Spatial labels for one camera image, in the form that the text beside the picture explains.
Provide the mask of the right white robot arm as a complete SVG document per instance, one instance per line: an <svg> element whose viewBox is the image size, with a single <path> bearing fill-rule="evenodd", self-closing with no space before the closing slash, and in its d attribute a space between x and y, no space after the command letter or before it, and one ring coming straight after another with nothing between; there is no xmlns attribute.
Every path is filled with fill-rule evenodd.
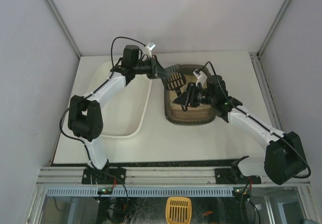
<svg viewBox="0 0 322 224"><path fill-rule="evenodd" d="M264 150L263 157L238 159L232 165L235 172L245 177L267 176L278 185L292 178L310 176L311 170L298 134L278 130L251 114L242 102L229 96L222 76L212 75L206 83L205 89L199 83L189 83L173 103L192 108L212 106L217 117L247 133Z"/></svg>

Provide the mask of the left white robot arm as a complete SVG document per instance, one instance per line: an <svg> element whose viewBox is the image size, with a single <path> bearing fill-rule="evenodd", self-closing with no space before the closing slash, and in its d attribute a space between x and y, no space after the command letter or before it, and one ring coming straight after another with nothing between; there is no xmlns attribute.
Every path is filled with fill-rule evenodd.
<svg viewBox="0 0 322 224"><path fill-rule="evenodd" d="M160 65L157 56L152 54L155 43L144 46L147 59L139 57L140 48L127 45L123 56L111 68L107 79L94 91L85 96L74 95L68 108L67 127L73 132L72 139L82 142L93 169L102 170L107 167L108 158L97 138L103 130L102 109L106 103L121 89L125 88L136 75L146 75L149 79L160 79L168 76Z"/></svg>

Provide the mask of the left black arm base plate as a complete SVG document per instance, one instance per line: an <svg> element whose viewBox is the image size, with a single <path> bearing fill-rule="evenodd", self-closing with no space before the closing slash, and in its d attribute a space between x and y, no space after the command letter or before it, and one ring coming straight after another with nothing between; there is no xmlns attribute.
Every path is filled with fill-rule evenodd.
<svg viewBox="0 0 322 224"><path fill-rule="evenodd" d="M103 173L103 170L86 167L83 171L82 184L121 184L124 183L125 177L125 168L110 168L106 173Z"/></svg>

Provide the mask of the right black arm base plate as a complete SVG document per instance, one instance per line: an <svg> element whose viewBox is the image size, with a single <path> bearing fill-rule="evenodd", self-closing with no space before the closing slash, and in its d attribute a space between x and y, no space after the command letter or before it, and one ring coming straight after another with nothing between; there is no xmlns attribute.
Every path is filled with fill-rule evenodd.
<svg viewBox="0 0 322 224"><path fill-rule="evenodd" d="M242 173L233 168L216 168L214 170L215 173L215 179L216 179L216 184L220 185L228 185L228 184L247 184L250 183L251 181L253 184L261 184L262 180L260 177L257 176L250 176L246 177L242 175Z"/></svg>

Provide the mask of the black litter scoop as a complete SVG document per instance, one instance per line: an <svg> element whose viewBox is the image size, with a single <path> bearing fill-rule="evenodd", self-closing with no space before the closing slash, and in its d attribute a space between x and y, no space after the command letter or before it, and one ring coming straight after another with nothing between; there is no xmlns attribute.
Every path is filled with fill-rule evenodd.
<svg viewBox="0 0 322 224"><path fill-rule="evenodd" d="M186 84L185 75L182 73L181 65L175 64L165 68L166 77L162 78L162 83L167 91L174 91L177 97L182 93L181 87Z"/></svg>

